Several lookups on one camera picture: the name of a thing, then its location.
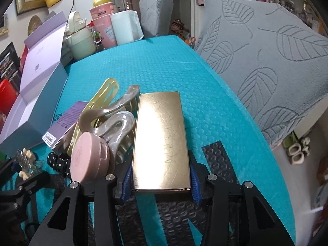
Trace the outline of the white paper towel roll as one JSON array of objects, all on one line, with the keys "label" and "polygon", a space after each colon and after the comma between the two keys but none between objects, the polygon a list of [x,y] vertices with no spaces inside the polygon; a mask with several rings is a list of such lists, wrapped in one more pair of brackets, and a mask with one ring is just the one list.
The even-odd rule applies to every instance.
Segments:
[{"label": "white paper towel roll", "polygon": [[136,11],[122,11],[110,15],[117,44],[139,41],[144,37]]}]

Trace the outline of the teal bubble mailer mat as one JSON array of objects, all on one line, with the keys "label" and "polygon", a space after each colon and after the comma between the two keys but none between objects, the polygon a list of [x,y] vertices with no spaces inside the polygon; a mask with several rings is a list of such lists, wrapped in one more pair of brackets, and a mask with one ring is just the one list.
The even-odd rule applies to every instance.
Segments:
[{"label": "teal bubble mailer mat", "polygon": [[[175,36],[125,44],[66,68],[49,68],[28,95],[41,98],[33,116],[48,113],[57,119],[75,102],[92,98],[109,77],[118,81],[120,95],[132,84],[144,93],[178,91],[187,145],[197,161],[228,182],[254,182],[295,236],[286,184],[262,133],[228,85]],[[174,195],[137,194],[118,210],[124,245],[200,245],[205,231],[206,212]]]}]

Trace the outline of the wall intercom panel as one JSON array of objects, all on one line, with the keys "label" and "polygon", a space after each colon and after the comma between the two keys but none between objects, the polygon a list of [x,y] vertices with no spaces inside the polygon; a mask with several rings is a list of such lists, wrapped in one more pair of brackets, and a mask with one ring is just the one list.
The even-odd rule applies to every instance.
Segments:
[{"label": "wall intercom panel", "polygon": [[5,36],[8,32],[8,16],[7,13],[5,13],[0,20],[0,37]]}]

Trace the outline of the purple small carton box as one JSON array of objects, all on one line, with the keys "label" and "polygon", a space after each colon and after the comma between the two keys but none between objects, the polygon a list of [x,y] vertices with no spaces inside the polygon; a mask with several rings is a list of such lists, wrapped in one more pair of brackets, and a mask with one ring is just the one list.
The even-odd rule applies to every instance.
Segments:
[{"label": "purple small carton box", "polygon": [[56,154],[60,155],[68,149],[78,118],[87,103],[84,101],[76,102],[42,136],[45,144]]}]

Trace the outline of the white refrigerator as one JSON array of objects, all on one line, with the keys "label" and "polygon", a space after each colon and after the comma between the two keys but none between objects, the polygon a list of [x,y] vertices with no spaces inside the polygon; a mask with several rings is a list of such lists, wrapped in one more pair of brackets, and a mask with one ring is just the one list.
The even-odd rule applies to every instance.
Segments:
[{"label": "white refrigerator", "polygon": [[85,18],[87,24],[92,20],[90,9],[93,7],[94,0],[61,0],[48,9],[48,12],[63,12],[66,19],[73,11],[77,11],[81,18]]}]

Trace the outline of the gold rectangular box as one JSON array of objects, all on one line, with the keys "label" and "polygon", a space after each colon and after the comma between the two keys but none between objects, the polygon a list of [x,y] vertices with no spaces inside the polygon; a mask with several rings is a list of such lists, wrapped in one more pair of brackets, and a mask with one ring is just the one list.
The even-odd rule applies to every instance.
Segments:
[{"label": "gold rectangular box", "polygon": [[191,188],[179,92],[140,95],[132,158],[132,190],[178,192]]}]

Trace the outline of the black snack pouch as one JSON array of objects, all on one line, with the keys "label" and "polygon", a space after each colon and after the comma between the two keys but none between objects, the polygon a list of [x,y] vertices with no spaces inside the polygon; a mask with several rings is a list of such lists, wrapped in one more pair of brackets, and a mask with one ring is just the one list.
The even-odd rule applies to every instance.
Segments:
[{"label": "black snack pouch", "polygon": [[22,72],[19,69],[20,58],[17,56],[13,42],[1,53],[0,76],[1,81],[7,79],[16,92],[20,90]]}]

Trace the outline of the pile of slippers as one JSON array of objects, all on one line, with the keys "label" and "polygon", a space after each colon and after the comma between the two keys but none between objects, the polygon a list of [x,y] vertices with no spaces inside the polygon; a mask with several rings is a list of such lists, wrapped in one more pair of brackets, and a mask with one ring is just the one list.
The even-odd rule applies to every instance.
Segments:
[{"label": "pile of slippers", "polygon": [[302,164],[311,152],[310,138],[298,138],[294,132],[282,141],[282,146],[286,150],[291,165]]}]

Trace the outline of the open lavender gift box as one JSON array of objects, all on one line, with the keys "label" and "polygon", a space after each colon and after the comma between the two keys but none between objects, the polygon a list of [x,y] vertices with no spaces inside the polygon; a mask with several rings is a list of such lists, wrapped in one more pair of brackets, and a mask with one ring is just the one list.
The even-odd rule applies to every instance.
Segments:
[{"label": "open lavender gift box", "polygon": [[66,21],[64,13],[59,12],[24,41],[28,53],[19,95],[1,131],[1,152],[9,157],[42,143],[52,124],[68,78],[61,63]]}]

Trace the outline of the grey leaf chair cover far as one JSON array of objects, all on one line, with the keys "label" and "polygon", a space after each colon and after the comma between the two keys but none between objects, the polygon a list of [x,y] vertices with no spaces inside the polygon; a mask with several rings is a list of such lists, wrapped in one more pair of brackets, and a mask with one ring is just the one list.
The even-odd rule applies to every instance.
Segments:
[{"label": "grey leaf chair cover far", "polygon": [[169,34],[173,0],[140,0],[139,8],[145,39]]}]

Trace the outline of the pink round compact case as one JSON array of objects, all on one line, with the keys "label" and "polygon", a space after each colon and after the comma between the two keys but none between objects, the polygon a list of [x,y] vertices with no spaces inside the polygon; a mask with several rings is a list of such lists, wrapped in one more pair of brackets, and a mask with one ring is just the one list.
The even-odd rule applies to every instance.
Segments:
[{"label": "pink round compact case", "polygon": [[84,132],[74,145],[71,156],[71,179],[91,183],[105,176],[109,167],[109,147],[99,136]]}]

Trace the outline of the pale green kettle jug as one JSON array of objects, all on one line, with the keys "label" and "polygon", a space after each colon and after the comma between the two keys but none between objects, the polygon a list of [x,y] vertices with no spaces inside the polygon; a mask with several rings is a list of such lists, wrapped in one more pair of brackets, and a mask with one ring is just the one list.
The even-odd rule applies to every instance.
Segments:
[{"label": "pale green kettle jug", "polygon": [[66,25],[66,43],[76,61],[82,60],[96,52],[94,37],[86,25],[86,19],[79,12],[69,14]]}]

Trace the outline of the black polka dot scrunchie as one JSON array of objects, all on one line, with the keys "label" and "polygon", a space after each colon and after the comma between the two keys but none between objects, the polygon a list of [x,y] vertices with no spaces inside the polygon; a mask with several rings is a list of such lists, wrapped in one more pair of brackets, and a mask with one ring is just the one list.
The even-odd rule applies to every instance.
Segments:
[{"label": "black polka dot scrunchie", "polygon": [[55,152],[50,152],[47,156],[47,164],[61,176],[71,179],[71,158],[68,154],[62,153],[59,156]]}]

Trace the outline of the grey leaf chair cover near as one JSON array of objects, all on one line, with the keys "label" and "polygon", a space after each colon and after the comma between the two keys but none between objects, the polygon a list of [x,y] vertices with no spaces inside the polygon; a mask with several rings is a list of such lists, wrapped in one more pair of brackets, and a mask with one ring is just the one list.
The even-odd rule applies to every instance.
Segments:
[{"label": "grey leaf chair cover near", "polygon": [[327,97],[327,38],[276,3],[205,0],[196,51],[270,146]]}]

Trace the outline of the yellow pear fruit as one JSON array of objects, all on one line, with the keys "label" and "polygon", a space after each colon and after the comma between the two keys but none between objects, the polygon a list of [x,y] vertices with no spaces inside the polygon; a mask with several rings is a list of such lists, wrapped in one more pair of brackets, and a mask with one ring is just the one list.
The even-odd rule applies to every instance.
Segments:
[{"label": "yellow pear fruit", "polygon": [[99,5],[105,4],[105,3],[109,3],[111,0],[94,0],[93,2],[93,6],[97,7]]}]

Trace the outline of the grey leaf chair cover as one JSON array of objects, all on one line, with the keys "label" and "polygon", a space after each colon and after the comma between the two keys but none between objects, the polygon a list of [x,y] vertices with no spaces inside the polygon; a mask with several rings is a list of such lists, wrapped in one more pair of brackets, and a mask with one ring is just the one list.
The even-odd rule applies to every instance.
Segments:
[{"label": "grey leaf chair cover", "polygon": [[140,0],[139,8],[145,39],[169,34],[173,0]]},{"label": "grey leaf chair cover", "polygon": [[327,97],[327,38],[276,3],[205,0],[196,51],[270,146]]}]

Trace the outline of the yellow-green hair clip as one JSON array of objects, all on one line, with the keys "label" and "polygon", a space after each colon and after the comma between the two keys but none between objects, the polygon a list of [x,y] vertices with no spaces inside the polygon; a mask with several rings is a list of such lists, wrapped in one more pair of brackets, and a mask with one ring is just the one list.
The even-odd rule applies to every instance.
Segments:
[{"label": "yellow-green hair clip", "polygon": [[[119,84],[117,80],[115,80],[114,78],[107,78],[103,82],[103,85],[100,87],[97,93],[87,103],[85,108],[82,110],[82,113],[88,109],[99,109],[109,105],[114,99],[114,97],[117,95],[118,90],[119,90]],[[79,124],[76,123],[71,142],[67,149],[67,154],[69,156],[72,155],[72,150],[75,145],[75,142],[80,137],[81,134],[82,132],[80,130]]]}]

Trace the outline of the red canister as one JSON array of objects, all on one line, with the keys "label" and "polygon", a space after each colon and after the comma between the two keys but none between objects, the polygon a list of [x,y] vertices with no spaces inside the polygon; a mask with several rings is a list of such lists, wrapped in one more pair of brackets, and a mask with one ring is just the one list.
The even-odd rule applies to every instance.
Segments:
[{"label": "red canister", "polygon": [[17,92],[9,80],[2,80],[0,85],[0,110],[6,116],[9,115],[9,112],[17,97]]}]

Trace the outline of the clear cream claw clip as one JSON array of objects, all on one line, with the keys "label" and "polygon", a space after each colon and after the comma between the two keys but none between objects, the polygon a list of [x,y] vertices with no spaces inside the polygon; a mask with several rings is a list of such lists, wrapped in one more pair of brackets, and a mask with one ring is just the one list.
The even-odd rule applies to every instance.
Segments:
[{"label": "clear cream claw clip", "polygon": [[16,160],[21,168],[18,175],[24,181],[39,173],[44,166],[44,161],[40,161],[36,153],[26,148],[17,151]]}]

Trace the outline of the beige translucent claw clip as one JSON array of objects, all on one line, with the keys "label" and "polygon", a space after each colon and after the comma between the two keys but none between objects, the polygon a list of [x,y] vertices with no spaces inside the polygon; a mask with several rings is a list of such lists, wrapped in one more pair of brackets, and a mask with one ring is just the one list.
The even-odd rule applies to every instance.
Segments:
[{"label": "beige translucent claw clip", "polygon": [[90,132],[107,143],[117,164],[133,145],[140,86],[130,85],[117,101],[100,109],[88,109],[78,120],[81,132]]}]

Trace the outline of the pink paper cup stack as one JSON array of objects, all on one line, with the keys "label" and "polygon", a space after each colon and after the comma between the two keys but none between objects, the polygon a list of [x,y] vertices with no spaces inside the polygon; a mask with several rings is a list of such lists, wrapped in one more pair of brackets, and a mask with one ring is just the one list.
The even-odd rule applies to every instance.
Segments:
[{"label": "pink paper cup stack", "polygon": [[103,3],[102,5],[90,9],[92,23],[94,24],[96,31],[99,33],[105,49],[117,46],[111,22],[111,15],[114,14],[114,12],[115,8],[113,2]]}]

